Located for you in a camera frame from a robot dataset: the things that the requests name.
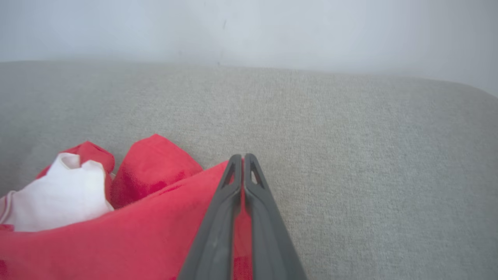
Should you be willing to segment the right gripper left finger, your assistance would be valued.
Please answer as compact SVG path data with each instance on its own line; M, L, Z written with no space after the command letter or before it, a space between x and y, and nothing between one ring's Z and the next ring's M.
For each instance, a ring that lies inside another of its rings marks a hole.
M229 159L177 280L232 280L234 221L240 209L242 157Z

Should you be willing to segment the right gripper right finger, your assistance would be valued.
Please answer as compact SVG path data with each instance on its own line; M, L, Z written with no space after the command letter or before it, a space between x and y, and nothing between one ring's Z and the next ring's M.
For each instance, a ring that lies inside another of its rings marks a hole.
M253 280L307 280L257 157L244 156L244 195L251 217Z

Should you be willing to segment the red jersey with striped trim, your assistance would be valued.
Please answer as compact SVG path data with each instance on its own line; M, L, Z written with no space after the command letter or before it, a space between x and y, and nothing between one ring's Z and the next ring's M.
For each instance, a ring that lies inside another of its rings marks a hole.
M160 135L114 157L86 141L0 198L0 280L176 279L227 162Z

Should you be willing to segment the grey fabric sofa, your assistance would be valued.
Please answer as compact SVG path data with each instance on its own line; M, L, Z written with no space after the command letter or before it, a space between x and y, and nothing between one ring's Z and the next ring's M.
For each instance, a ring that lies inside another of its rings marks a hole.
M309 279L498 280L498 97L264 68L0 63L0 193L89 140L257 156Z

